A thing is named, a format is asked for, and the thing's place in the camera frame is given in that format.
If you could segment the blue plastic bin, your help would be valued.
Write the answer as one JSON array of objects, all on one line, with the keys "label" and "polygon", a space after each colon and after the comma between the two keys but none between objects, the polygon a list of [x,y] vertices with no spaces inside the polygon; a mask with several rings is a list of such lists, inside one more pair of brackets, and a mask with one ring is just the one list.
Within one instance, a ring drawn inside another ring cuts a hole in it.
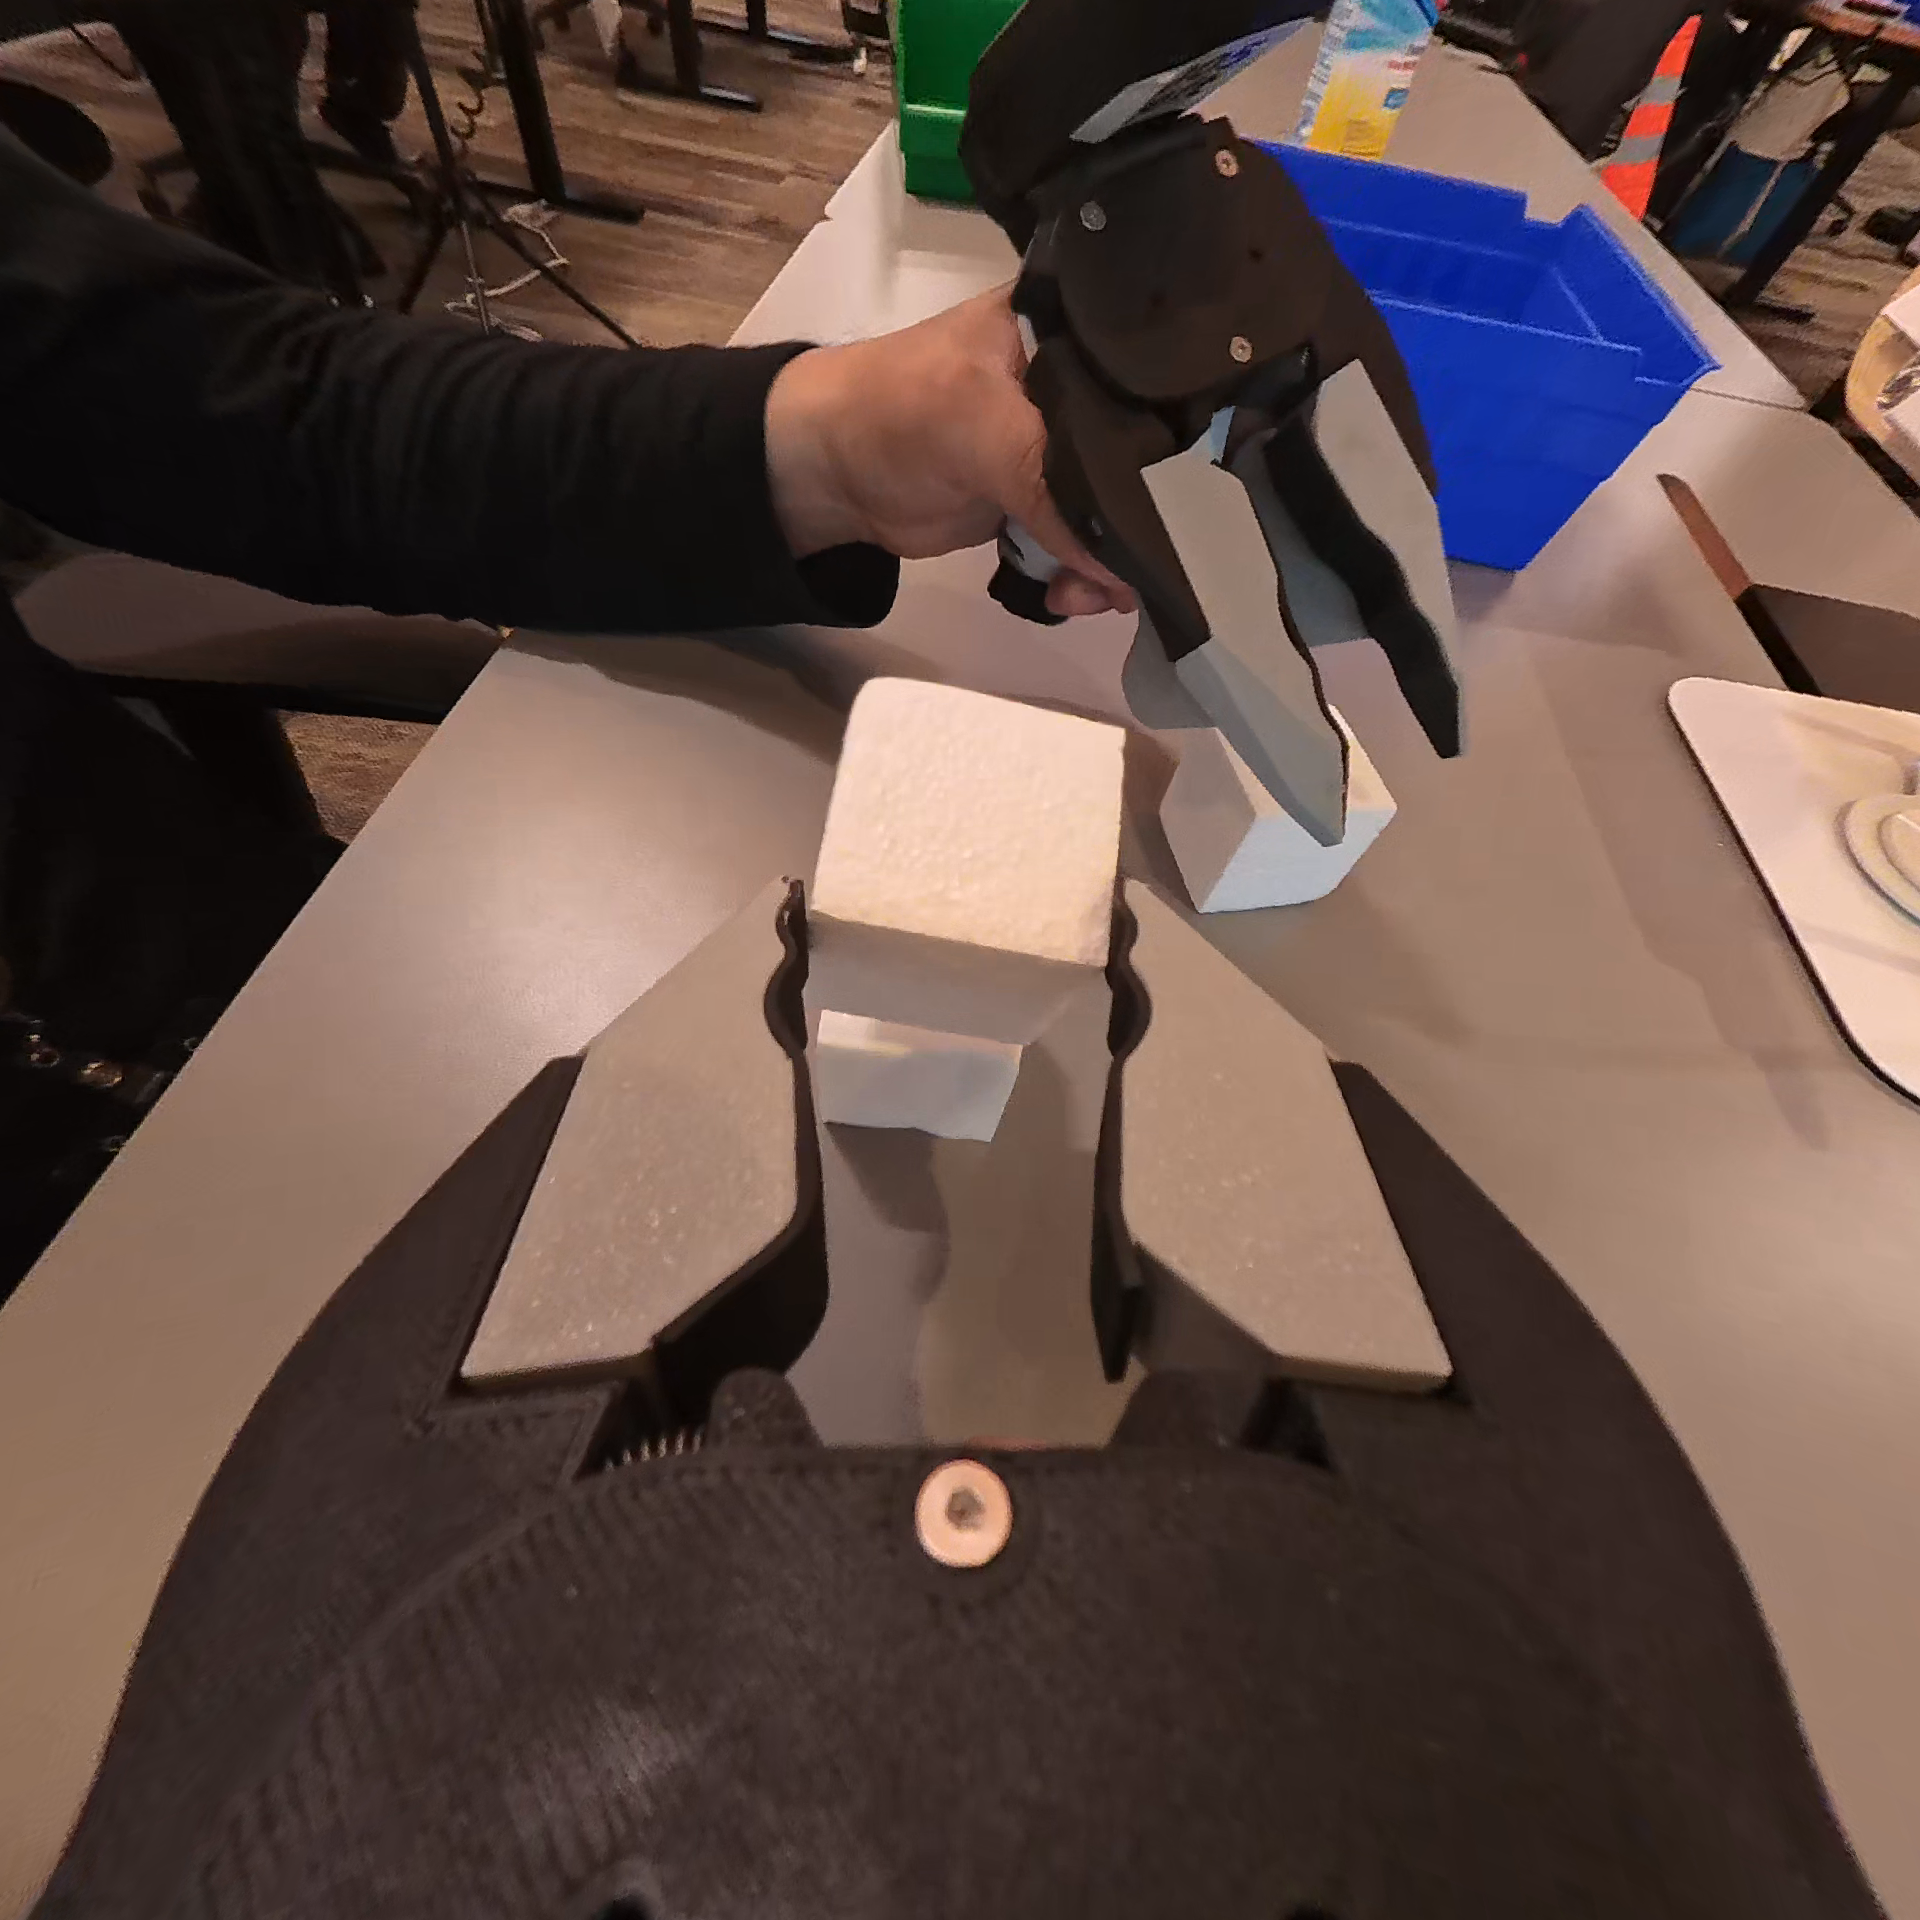
[{"label": "blue plastic bin", "polygon": [[1391,329],[1447,556],[1518,572],[1719,359],[1591,206],[1263,143]]}]

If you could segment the white-based document stand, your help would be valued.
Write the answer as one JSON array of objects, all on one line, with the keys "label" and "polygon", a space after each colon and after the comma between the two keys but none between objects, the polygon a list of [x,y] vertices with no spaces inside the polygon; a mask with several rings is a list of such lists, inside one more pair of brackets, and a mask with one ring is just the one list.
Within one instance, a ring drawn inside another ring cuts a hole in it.
[{"label": "white-based document stand", "polygon": [[1725,679],[1666,705],[1836,1025],[1918,1100],[1915,712]]}]

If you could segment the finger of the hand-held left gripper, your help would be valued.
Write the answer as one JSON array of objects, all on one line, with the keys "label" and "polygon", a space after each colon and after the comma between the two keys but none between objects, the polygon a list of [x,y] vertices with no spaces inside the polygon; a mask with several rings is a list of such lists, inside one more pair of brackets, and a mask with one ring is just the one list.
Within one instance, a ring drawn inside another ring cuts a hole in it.
[{"label": "finger of the hand-held left gripper", "polygon": [[1210,447],[1151,463],[1142,479],[1207,632],[1186,647],[1171,615],[1141,610],[1121,669],[1134,719],[1151,732],[1223,734],[1297,824],[1337,846],[1348,823],[1348,741],[1285,622],[1255,500]]},{"label": "finger of the hand-held left gripper", "polygon": [[1371,640],[1439,759],[1465,750],[1457,602],[1429,478],[1363,361],[1236,408],[1236,478],[1281,577],[1286,636],[1315,663]]}]

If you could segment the orange traffic cone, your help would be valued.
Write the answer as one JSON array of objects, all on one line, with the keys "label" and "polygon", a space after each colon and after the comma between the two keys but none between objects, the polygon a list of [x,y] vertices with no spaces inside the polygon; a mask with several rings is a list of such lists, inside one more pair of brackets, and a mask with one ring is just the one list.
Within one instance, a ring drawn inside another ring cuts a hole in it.
[{"label": "orange traffic cone", "polygon": [[1687,13],[1666,36],[1661,52],[1651,69],[1638,96],[1622,106],[1622,122],[1614,145],[1593,162],[1595,178],[1622,206],[1628,217],[1641,224],[1647,217],[1652,186],[1659,176],[1663,143],[1673,126],[1673,111],[1697,47],[1700,6],[1689,5]]}]

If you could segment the cleaning wipes container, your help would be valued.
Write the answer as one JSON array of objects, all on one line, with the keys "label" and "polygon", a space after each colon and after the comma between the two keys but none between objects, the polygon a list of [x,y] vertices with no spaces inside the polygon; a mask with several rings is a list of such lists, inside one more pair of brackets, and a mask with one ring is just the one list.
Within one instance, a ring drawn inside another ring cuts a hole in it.
[{"label": "cleaning wipes container", "polygon": [[1333,1],[1289,141],[1381,159],[1443,12],[1443,1]]}]

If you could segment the person's left hand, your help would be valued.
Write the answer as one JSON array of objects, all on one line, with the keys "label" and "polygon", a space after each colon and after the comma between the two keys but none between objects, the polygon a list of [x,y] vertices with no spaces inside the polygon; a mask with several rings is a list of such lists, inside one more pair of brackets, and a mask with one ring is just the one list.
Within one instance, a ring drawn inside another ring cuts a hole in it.
[{"label": "person's left hand", "polygon": [[1061,617],[1137,613],[1137,593],[1068,525],[1045,478],[1007,284],[915,326],[811,346],[763,406],[774,516],[793,560],[870,544],[937,560],[1020,524],[1058,565]]}]

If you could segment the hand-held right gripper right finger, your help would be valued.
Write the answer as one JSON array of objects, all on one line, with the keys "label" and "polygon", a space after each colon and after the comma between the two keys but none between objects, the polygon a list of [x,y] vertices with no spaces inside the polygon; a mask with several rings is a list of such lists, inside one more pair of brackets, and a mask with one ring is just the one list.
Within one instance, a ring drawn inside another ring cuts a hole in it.
[{"label": "hand-held right gripper right finger", "polygon": [[1449,1380],[1316,1034],[1141,880],[1116,895],[1094,1144],[1105,1377]]}]

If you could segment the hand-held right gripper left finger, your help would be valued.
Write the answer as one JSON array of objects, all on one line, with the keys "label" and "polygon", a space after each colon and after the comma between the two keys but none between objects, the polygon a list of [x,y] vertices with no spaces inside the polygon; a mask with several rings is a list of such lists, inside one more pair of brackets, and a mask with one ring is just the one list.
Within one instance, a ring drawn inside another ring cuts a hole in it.
[{"label": "hand-held right gripper left finger", "polygon": [[594,1037],[462,1365],[468,1386],[716,1386],[826,1319],[807,912],[767,881]]}]

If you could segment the person's left forearm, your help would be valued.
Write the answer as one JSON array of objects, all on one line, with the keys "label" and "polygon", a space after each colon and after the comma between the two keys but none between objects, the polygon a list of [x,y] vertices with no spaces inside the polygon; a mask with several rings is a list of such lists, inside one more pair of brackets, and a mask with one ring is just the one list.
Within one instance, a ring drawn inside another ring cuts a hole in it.
[{"label": "person's left forearm", "polygon": [[300,602],[588,636],[875,626],[899,560],[797,560],[778,521],[763,412],[801,353],[349,310],[2,141],[5,503]]}]

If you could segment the green plastic bin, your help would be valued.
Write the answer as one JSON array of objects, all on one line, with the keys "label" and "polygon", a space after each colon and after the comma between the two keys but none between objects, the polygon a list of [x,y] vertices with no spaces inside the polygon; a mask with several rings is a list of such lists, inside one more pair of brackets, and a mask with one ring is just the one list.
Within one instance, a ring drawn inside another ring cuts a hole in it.
[{"label": "green plastic bin", "polygon": [[1022,1],[891,1],[895,134],[902,186],[915,199],[967,206],[973,186],[957,156],[973,71]]}]

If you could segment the white foam cube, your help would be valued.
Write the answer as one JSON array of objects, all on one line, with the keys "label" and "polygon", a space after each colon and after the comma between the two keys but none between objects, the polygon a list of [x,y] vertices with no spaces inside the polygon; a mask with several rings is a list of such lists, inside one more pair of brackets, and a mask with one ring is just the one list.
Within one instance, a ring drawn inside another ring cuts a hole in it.
[{"label": "white foam cube", "polygon": [[820,1010],[811,1100],[820,1121],[987,1143],[1018,1086],[1025,1047]]},{"label": "white foam cube", "polygon": [[1108,965],[1124,744],[1077,712],[868,681],[807,888],[809,1006],[1043,1037]]},{"label": "white foam cube", "polygon": [[1395,821],[1396,802],[1347,718],[1334,725],[1348,746],[1343,837],[1326,848],[1278,804],[1223,734],[1181,729],[1159,824],[1202,914],[1305,905],[1337,888]]}]

